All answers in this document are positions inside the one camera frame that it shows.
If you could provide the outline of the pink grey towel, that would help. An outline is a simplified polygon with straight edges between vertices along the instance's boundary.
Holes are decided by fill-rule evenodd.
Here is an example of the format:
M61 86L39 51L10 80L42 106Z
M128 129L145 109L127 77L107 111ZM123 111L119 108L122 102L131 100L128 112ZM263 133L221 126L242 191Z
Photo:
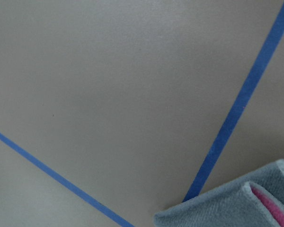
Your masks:
M284 227L280 159L154 215L157 227Z

